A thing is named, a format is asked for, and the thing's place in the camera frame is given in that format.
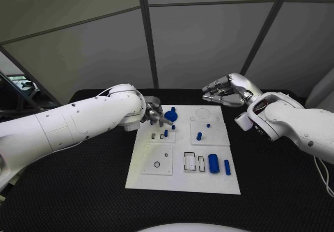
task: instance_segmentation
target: blue object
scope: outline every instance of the blue object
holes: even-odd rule
[[[210,154],[207,158],[209,158],[210,173],[219,173],[220,170],[219,170],[219,163],[217,163],[217,155]]]
[[[196,139],[200,141],[202,140],[202,132],[197,133]]]
[[[230,163],[228,160],[225,160],[225,170],[226,170],[226,175],[230,175]]]
[[[166,112],[166,119],[170,120],[171,122],[176,121],[177,119],[176,107],[173,107],[171,110]]]

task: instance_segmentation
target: robotic hand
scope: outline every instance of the robotic hand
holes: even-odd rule
[[[130,84],[108,89],[108,96],[68,104],[53,110],[0,123],[0,190],[20,169],[48,154],[122,126],[140,122],[173,125],[163,117],[160,99],[144,97]]]
[[[248,131],[256,131],[275,141],[287,136],[298,148],[334,164],[334,114],[321,109],[305,109],[284,93],[262,93],[241,74],[232,73],[203,89],[203,99],[229,107],[245,103],[248,111],[235,121]]]

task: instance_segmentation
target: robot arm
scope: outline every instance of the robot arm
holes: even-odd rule
[[[48,154],[124,126],[140,128],[140,121],[173,124],[163,118],[156,97],[145,97],[130,85],[118,85],[108,97],[97,96],[36,115],[0,123],[0,190],[20,169]]]
[[[252,82],[233,73],[210,83],[203,99],[230,107],[248,105],[248,111],[235,119],[241,128],[256,131],[275,141],[287,136],[298,148],[334,164],[334,114],[304,106],[284,93],[262,93]],[[239,102],[226,96],[239,95]]]

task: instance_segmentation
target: white board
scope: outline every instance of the white board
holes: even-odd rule
[[[169,111],[173,106],[176,107],[177,113],[174,130],[171,129],[170,125],[164,125],[160,128],[158,124],[151,125],[148,121],[141,124],[141,128],[137,132],[125,188],[239,195],[241,189],[220,107],[196,105],[163,105],[164,112]],[[203,128],[203,125],[207,123],[210,123],[210,128],[203,131],[203,138],[209,135],[207,132],[210,132],[210,136],[220,136],[223,139],[222,141],[225,142],[216,146],[206,144],[192,145],[192,137],[194,132],[190,132],[190,125],[196,125],[200,129],[205,130],[206,128]],[[164,130],[169,130],[169,137],[171,140],[160,139],[160,134],[164,134]],[[154,140],[151,138],[153,133],[158,137]],[[148,162],[147,147],[150,151],[158,151],[151,153],[160,154],[156,159],[151,158]],[[157,159],[169,163],[169,159],[164,159],[161,154],[164,154],[166,149],[170,149],[170,147],[173,150],[173,157],[170,157],[171,167],[164,166],[164,168],[160,170],[160,167],[163,166],[157,168],[154,167],[154,163]],[[196,171],[184,171],[184,152],[194,152]],[[212,174],[209,171],[209,154],[216,154],[219,158],[220,173],[217,174]],[[199,172],[199,157],[205,158],[205,172]],[[229,160],[230,175],[226,175],[225,160]],[[150,168],[150,174],[143,173],[144,168]]]

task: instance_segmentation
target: black tablecloth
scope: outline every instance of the black tablecloth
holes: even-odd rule
[[[82,90],[71,101],[99,92]],[[210,104],[200,90],[141,92],[163,104]],[[125,189],[137,131],[117,127],[27,166],[0,207],[0,231],[133,232],[199,222],[253,232],[333,232],[334,199],[312,157],[288,138],[271,142],[241,130],[233,119],[245,109],[222,107],[242,195]]]

